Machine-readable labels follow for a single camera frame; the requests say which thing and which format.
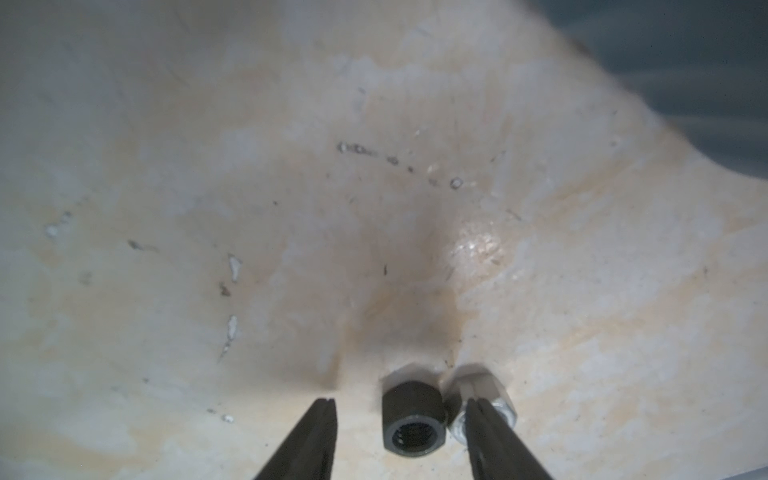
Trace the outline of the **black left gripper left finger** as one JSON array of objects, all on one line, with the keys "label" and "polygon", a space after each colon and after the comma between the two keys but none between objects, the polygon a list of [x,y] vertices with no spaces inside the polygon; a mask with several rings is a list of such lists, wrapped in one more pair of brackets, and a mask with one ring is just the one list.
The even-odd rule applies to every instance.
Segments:
[{"label": "black left gripper left finger", "polygon": [[316,399],[254,480],[328,480],[338,434],[336,402]]}]

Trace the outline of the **black hex nut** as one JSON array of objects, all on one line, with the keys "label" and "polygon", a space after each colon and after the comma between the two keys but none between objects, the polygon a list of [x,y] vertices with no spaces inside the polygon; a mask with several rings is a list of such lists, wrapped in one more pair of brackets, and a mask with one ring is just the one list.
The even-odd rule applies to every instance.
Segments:
[{"label": "black hex nut", "polygon": [[440,390],[410,380],[382,396],[382,439],[395,455],[417,458],[445,444],[447,414]]}]

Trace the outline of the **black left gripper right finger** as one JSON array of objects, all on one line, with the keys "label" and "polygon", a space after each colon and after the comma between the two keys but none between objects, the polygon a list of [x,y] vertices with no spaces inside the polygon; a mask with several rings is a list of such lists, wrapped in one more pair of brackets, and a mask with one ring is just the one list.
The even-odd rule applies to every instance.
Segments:
[{"label": "black left gripper right finger", "polygon": [[465,433],[475,480],[553,479],[487,399],[468,401]]}]

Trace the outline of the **teal plastic storage box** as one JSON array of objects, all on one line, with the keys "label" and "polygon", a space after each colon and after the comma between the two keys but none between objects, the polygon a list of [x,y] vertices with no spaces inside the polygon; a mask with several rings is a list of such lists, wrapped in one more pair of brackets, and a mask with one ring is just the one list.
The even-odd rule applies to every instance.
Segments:
[{"label": "teal plastic storage box", "polygon": [[704,155],[766,178],[766,2],[535,5]]}]

